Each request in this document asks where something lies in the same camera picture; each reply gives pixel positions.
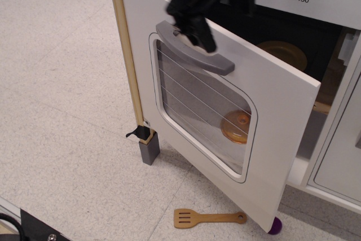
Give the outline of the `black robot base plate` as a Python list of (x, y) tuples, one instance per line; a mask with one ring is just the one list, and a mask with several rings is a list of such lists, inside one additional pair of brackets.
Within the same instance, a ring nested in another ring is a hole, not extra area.
[(30, 213), (20, 210), (21, 226), (28, 240), (70, 241), (61, 232), (50, 227)]

